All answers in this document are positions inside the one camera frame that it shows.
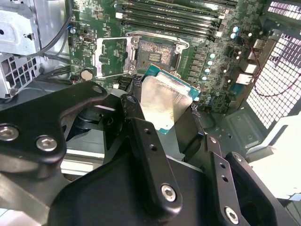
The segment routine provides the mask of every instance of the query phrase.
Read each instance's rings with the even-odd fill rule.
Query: cable
[[[70,73],[70,72],[71,72],[71,67],[66,66],[66,67],[54,69],[53,71],[45,73],[45,74],[41,74],[36,78],[36,80],[41,81],[41,80],[52,78],[52,77],[55,77],[55,76],[58,76],[58,75]]]
[[[55,56],[59,56],[59,55],[60,55],[60,54],[63,52],[63,50],[64,50],[64,47],[65,47],[65,45],[66,45],[66,41],[67,41],[67,39],[68,39],[68,28],[67,28],[67,31],[66,31],[66,34],[65,34],[65,38],[64,38],[64,41],[63,41],[62,47],[61,47],[60,51],[58,51],[58,53],[57,53],[57,54],[55,54]]]
[[[276,96],[279,96],[279,95],[282,95],[284,94],[285,92],[287,92],[288,90],[290,90],[293,85],[298,81],[298,79],[301,77],[301,73],[299,74],[299,76],[289,85],[287,86],[287,88],[285,88],[284,90],[282,90],[281,92],[279,93],[276,93],[276,94],[271,94],[271,95],[265,95],[265,94],[262,94],[260,93],[258,90],[257,90],[257,87],[256,87],[256,82],[259,78],[259,76],[261,75],[261,72],[262,72],[262,67],[261,67],[261,64],[259,62],[259,59],[257,58],[256,54],[255,54],[255,51],[252,47],[250,47],[252,53],[254,54],[254,57],[257,61],[257,64],[258,64],[258,67],[259,67],[259,70],[258,70],[258,73],[254,76],[254,91],[256,92],[257,95],[261,96],[261,97],[276,97]]]
[[[59,39],[64,34],[64,32],[66,32],[67,27],[68,27],[68,25],[69,25],[69,23],[71,21],[71,17],[72,17],[72,4],[71,4],[71,0],[66,0],[66,1],[68,2],[68,8],[69,8],[69,12],[68,13],[69,13],[69,15],[68,15],[67,20],[63,24],[62,28],[60,29],[60,31],[50,41],[50,43],[48,43],[45,47],[43,47],[39,52],[27,55],[25,57],[37,57],[37,56],[43,55],[45,52],[47,52],[48,50],[50,50],[59,41]]]
[[[51,55],[51,54],[44,54],[44,56],[48,57],[49,59],[61,61],[64,64],[68,64],[68,65],[70,64],[70,60],[63,58],[61,56]]]

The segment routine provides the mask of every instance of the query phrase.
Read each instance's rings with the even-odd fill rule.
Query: red wire
[[[251,47],[251,51],[253,52],[254,57],[255,57],[255,59],[256,59],[256,61],[258,63],[258,67],[259,67],[259,71],[258,71],[258,73],[256,74],[256,76],[254,78],[254,91],[256,92],[257,95],[259,95],[261,97],[276,97],[276,96],[282,95],[285,92],[287,92],[288,90],[290,90],[293,87],[293,85],[298,81],[298,79],[301,77],[301,73],[300,73],[299,76],[286,89],[284,89],[280,93],[271,94],[271,95],[265,95],[265,94],[262,94],[262,93],[258,92],[257,87],[256,87],[256,82],[257,82],[257,80],[258,80],[258,78],[259,78],[259,76],[260,76],[260,74],[262,72],[262,68],[261,68],[260,62],[259,62],[259,60],[258,60],[258,58],[257,58],[257,56],[256,56],[256,54],[254,52],[254,49],[252,47]]]

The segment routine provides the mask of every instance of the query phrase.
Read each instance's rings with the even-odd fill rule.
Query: black metal bracket
[[[66,154],[61,122],[71,123],[64,118],[101,104],[106,97],[104,88],[85,82],[1,111],[0,126],[15,128],[18,136],[12,141],[0,141],[0,171],[33,178],[49,177]],[[40,137],[53,139],[55,149],[40,150],[37,146]]]

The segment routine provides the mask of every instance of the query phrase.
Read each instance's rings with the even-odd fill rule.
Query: ram slot
[[[206,9],[195,9],[195,8],[187,8],[187,7],[181,7],[181,6],[172,6],[167,7],[166,4],[157,2],[154,4],[147,4],[143,2],[136,2],[136,1],[122,1],[119,3],[120,5],[125,6],[132,6],[132,7],[139,7],[143,9],[150,9],[162,12],[166,15],[172,15],[172,16],[181,16],[185,18],[193,17],[193,18],[203,18],[203,17],[210,17],[212,19],[218,19],[221,15],[220,13],[217,13],[215,11],[212,11],[209,8]]]
[[[174,36],[178,36],[179,34],[185,35],[185,36],[192,36],[192,37],[198,37],[198,38],[204,38],[212,40],[213,36],[210,32],[204,32],[196,29],[190,29],[186,27],[179,27],[179,26],[169,26],[163,23],[157,23],[153,21],[144,21],[142,22],[141,19],[134,19],[134,18],[123,18],[123,21],[121,22],[122,25],[127,26],[133,26],[135,29],[142,29],[147,30],[147,28],[151,29],[152,31],[163,31],[163,32],[170,32],[174,33]]]
[[[208,8],[208,5],[206,3],[214,4],[214,5],[219,5],[219,6],[224,6],[228,8],[235,8],[237,5],[236,1],[232,0],[130,0],[134,2],[143,2],[143,3],[148,3],[151,5],[162,5],[162,6],[169,6],[170,7],[184,7],[187,9],[199,9],[199,8]]]
[[[208,32],[209,34],[212,34],[213,32],[213,27],[210,24],[195,23],[188,20],[179,21],[179,19],[175,21],[173,18],[167,16],[159,16],[146,12],[126,13],[124,15],[126,15],[124,18],[131,18],[140,21],[152,21],[160,24],[166,24],[167,26],[185,27],[188,29]]]
[[[184,16],[184,15],[175,15],[174,13],[164,12],[162,10],[158,10],[156,8],[140,8],[137,6],[126,6],[121,7],[124,9],[124,13],[127,14],[136,14],[143,16],[150,16],[150,17],[157,17],[162,20],[167,20],[175,23],[184,23],[193,26],[204,26],[204,27],[212,27],[215,28],[219,24],[219,19],[212,19],[206,16],[198,16],[198,17],[191,17],[191,16]]]

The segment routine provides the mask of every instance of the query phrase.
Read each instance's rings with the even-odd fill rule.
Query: black cable
[[[61,36],[67,31],[67,27],[68,27],[68,25],[69,25],[69,23],[71,21],[71,18],[72,18],[71,0],[67,0],[67,1],[68,1],[68,8],[69,8],[69,15],[68,15],[68,18],[67,18],[66,22],[63,24],[62,28],[60,29],[60,31],[50,41],[50,43],[48,43],[45,47],[43,47],[39,52],[27,55],[25,57],[37,57],[37,56],[43,55],[45,52],[47,52],[48,50],[50,50],[60,40]]]
[[[54,69],[53,71],[50,71],[50,72],[45,73],[45,74],[41,74],[36,78],[36,80],[40,81],[40,80],[48,79],[48,78],[55,77],[55,76],[58,76],[58,75],[70,73],[70,72],[71,72],[71,67],[66,66],[66,67]]]
[[[44,54],[44,56],[48,57],[49,59],[61,61],[64,64],[68,64],[68,65],[70,64],[70,60],[63,58],[61,56],[50,55],[50,54]]]
[[[59,56],[63,52],[64,47],[65,47],[66,42],[67,42],[67,39],[68,39],[68,30],[66,30],[66,34],[65,34],[65,37],[64,37],[64,41],[63,41],[62,47],[61,47],[60,51],[58,51],[58,53],[55,54],[55,56]]]

